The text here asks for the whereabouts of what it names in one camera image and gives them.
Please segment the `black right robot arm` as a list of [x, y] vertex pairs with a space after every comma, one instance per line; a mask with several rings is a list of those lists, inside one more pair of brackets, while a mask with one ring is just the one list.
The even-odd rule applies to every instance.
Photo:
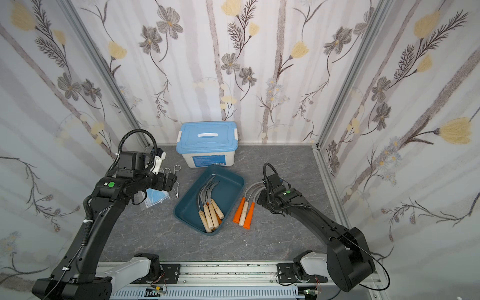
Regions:
[[327, 272], [341, 291], [351, 291], [376, 271], [365, 235], [358, 228], [348, 229], [325, 216], [301, 192], [285, 185], [272, 164], [265, 163], [262, 174], [266, 194], [259, 204], [274, 215], [293, 217], [324, 242]]

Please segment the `wooden handle sickle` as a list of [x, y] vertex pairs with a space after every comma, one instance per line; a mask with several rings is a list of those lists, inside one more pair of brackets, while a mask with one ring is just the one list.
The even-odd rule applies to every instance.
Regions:
[[211, 213], [212, 222], [213, 222], [213, 224], [214, 224], [214, 229], [213, 229], [213, 231], [215, 231], [216, 229], [219, 228], [218, 220], [217, 220], [217, 218], [216, 218], [216, 212], [215, 212], [213, 206], [210, 204], [209, 199], [208, 199], [207, 196], [206, 196], [206, 200], [207, 200], [207, 204], [208, 204], [208, 206], [209, 206], [209, 210], [210, 210], [210, 213]]
[[208, 225], [208, 221], [205, 215], [205, 212], [203, 211], [203, 202], [202, 202], [202, 195], [203, 191], [205, 189], [206, 185], [202, 186], [201, 189], [199, 190], [197, 194], [197, 208], [198, 208], [198, 213], [199, 217], [201, 219], [202, 225], [204, 226], [204, 229], [207, 233], [212, 233], [211, 228]]
[[223, 220], [225, 215], [223, 214], [223, 212], [221, 211], [220, 207], [218, 206], [218, 204], [216, 203], [216, 201], [213, 199], [213, 196], [212, 196], [212, 193], [213, 193], [213, 190], [214, 188], [219, 184], [219, 182], [211, 182], [209, 184], [209, 187], [207, 189], [207, 198], [209, 200], [209, 203], [212, 205], [212, 207], [214, 208], [216, 214], [217, 214], [217, 217], [220, 219], [220, 220]]
[[206, 218], [207, 218], [207, 223], [209, 225], [209, 227], [211, 228], [212, 232], [214, 230], [214, 224], [213, 224], [213, 220], [212, 220], [212, 217], [211, 217], [211, 213], [210, 213], [210, 209], [209, 209], [209, 206], [207, 204], [207, 200], [206, 200], [206, 196], [207, 196], [207, 189], [209, 187], [210, 183], [207, 182], [206, 183], [206, 187], [203, 191], [203, 194], [202, 194], [202, 204], [203, 204], [203, 211], [206, 215]]
[[248, 187], [242, 198], [241, 206], [237, 210], [240, 213], [237, 223], [247, 230], [251, 228], [256, 201], [263, 188], [264, 184], [262, 182], [256, 182]]

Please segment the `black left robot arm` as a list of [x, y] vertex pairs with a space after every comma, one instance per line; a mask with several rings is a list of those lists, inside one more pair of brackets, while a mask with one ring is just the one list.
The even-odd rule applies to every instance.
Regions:
[[[149, 151], [123, 151], [126, 140], [136, 133], [150, 138]], [[97, 273], [101, 253], [116, 221], [136, 194], [173, 189], [176, 175], [160, 172], [165, 157], [145, 129], [131, 130], [122, 137], [116, 159], [82, 202], [85, 217], [70, 248], [49, 277], [36, 280], [33, 295], [41, 300], [107, 300], [117, 291], [118, 275]]]

